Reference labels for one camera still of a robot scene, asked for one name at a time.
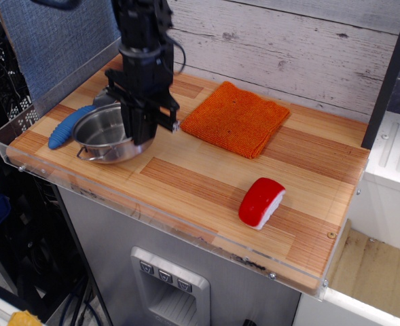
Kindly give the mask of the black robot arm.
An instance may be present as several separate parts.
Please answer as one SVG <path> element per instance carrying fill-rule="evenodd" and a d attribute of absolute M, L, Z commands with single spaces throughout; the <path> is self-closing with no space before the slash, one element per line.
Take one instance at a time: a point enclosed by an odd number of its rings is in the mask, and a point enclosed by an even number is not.
<path fill-rule="evenodd" d="M 171 96 L 174 48 L 168 36 L 172 11 L 166 1 L 113 1 L 121 33 L 122 70 L 105 72 L 108 95 L 121 104 L 126 136 L 135 145 L 152 140 L 158 126 L 179 129 L 179 104 Z"/>

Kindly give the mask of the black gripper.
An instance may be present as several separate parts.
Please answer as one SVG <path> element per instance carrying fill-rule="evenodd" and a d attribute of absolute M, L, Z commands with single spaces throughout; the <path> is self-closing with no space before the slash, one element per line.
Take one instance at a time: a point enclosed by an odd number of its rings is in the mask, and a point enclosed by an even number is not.
<path fill-rule="evenodd" d="M 131 138 L 135 145 L 142 145 L 155 137 L 158 124 L 172 133 L 178 131 L 179 104 L 169 92 L 174 75 L 174 48 L 160 47 L 152 51 L 142 51 L 121 47 L 120 54 L 122 69 L 105 71 L 109 86 L 114 88 L 118 85 L 132 97 L 164 107 L 159 109 L 156 122 L 152 117 L 152 106 L 148 103 L 121 102 L 126 137 Z"/>

